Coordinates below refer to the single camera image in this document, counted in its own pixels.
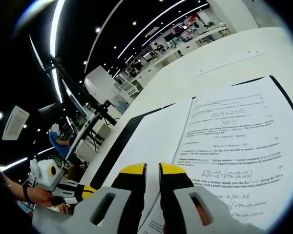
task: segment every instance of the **shirt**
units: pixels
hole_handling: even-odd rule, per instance
[[[60,155],[63,158],[66,158],[68,152],[69,152],[69,147],[66,145],[59,145],[57,143],[57,138],[58,138],[58,134],[52,131],[49,131],[49,140],[51,142],[51,144],[54,146],[54,148],[59,151]]]

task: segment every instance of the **black cable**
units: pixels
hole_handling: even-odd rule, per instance
[[[105,123],[107,124],[107,126],[111,124],[111,123],[107,123],[107,121],[106,121],[105,118],[104,118],[104,121],[105,121]]]
[[[106,121],[106,119],[105,119],[105,118],[103,118],[103,119],[104,119],[105,123],[107,124],[107,126],[111,124],[111,123],[107,123],[107,121]]]
[[[97,151],[97,150],[98,150],[97,144],[96,144],[95,142],[93,142],[93,143],[94,143],[94,144],[93,144],[88,138],[86,138],[85,140],[88,141],[90,144],[92,144],[92,145],[95,147],[95,152],[97,153],[97,152],[98,152],[98,151]]]

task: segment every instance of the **white column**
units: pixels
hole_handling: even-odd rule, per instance
[[[126,72],[120,72],[119,76],[124,80],[127,81],[128,80],[128,75],[126,74]]]
[[[242,0],[209,0],[209,4],[231,33],[258,28],[254,17]]]
[[[204,22],[204,24],[208,24],[208,22],[212,21],[209,16],[206,14],[205,11],[199,11],[197,12],[197,14],[199,15],[199,17],[201,18],[201,20]]]

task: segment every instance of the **white desk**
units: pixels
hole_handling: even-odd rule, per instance
[[[183,55],[186,55],[187,53],[197,49],[198,47],[201,47],[202,44],[199,42],[200,39],[203,39],[205,37],[208,37],[212,34],[215,34],[217,32],[221,32],[223,30],[227,30],[226,26],[219,26],[214,27],[206,31],[205,33],[195,37],[194,39],[182,43],[178,45],[176,48],[171,49],[167,51],[164,55],[153,61],[148,65],[146,69],[144,69],[141,73],[137,75],[135,79],[131,81],[131,83],[136,80],[138,81],[143,88],[146,87],[146,85],[154,78],[154,76],[165,66],[167,66],[169,63],[174,62],[175,60],[179,59],[181,56],[177,53],[179,50]]]
[[[259,28],[221,38],[198,48],[163,68],[120,118],[89,165],[81,183],[89,184],[128,121],[154,109],[196,96],[209,88],[230,86],[273,75],[293,102],[293,44],[281,28]],[[261,51],[264,55],[242,60],[194,77],[200,67],[235,54]],[[119,158],[124,167],[130,164]]]

